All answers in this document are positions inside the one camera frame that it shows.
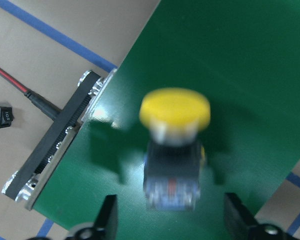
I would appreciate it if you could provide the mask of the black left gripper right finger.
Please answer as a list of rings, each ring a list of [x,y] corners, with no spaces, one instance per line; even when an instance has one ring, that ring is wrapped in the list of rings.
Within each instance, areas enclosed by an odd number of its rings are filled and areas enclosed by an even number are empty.
[[[259,223],[234,192],[226,192],[223,199],[224,225],[232,240],[251,240],[252,229]]]

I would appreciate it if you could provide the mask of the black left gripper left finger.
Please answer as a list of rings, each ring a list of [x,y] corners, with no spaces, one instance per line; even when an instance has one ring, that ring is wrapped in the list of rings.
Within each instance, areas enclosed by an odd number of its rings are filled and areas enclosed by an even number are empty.
[[[97,240],[115,240],[118,231],[118,197],[107,195],[94,221]]]

